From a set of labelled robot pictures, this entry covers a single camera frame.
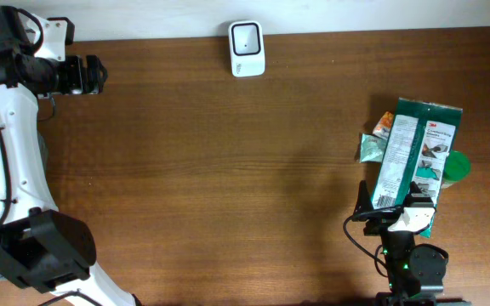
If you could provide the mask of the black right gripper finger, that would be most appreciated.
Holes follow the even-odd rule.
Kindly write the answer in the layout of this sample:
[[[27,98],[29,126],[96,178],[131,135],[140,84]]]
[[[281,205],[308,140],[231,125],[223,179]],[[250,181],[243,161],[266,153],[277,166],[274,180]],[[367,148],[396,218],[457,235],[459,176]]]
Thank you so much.
[[[368,185],[365,180],[359,183],[358,195],[356,200],[355,213],[366,213],[373,210],[373,204],[371,201],[370,193],[368,192]]]
[[[411,181],[409,191],[404,198],[404,207],[434,208],[435,204],[428,194],[424,193],[414,181]]]

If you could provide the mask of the teal snack packet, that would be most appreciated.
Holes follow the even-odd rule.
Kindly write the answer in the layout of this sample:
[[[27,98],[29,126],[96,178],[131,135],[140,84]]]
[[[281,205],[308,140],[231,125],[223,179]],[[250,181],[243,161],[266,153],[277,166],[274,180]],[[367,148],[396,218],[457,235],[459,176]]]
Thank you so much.
[[[382,162],[388,141],[374,135],[363,134],[359,162]]]

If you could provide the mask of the green lid jar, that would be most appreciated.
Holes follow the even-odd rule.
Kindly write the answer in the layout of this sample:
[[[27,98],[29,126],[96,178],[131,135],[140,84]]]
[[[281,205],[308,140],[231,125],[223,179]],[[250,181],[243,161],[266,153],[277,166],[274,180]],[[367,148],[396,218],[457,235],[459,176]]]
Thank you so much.
[[[471,171],[470,159],[460,151],[452,150],[444,166],[442,188],[446,189],[465,179]]]

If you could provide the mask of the green 3M gloves package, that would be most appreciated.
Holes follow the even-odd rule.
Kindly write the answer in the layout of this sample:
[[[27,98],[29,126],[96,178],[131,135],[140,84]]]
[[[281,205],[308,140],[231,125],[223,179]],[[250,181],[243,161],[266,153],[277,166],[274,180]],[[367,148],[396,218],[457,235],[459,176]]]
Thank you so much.
[[[401,206],[412,183],[438,203],[442,175],[462,115],[463,110],[454,106],[398,100],[371,196],[373,208]]]

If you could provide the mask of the small orange carton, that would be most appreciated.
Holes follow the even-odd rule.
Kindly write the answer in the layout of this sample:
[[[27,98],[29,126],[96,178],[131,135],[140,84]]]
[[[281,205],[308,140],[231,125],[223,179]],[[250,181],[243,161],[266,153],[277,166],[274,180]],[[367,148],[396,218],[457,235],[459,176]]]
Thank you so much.
[[[394,114],[386,111],[373,128],[373,135],[378,138],[387,140],[390,136],[390,130],[392,128],[394,117]]]

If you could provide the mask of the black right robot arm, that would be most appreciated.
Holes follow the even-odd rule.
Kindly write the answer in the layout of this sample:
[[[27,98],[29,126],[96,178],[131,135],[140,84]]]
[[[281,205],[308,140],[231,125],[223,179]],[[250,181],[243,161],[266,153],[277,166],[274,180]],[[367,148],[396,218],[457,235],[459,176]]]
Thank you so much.
[[[388,292],[373,299],[375,305],[469,305],[459,298],[440,299],[444,291],[448,252],[431,244],[416,244],[415,236],[425,231],[436,213],[432,199],[412,182],[400,206],[375,208],[366,181],[359,184],[354,212],[344,221],[347,238],[374,261],[379,274],[388,279]],[[347,224],[363,222],[365,236],[378,236],[374,253],[360,245]]]

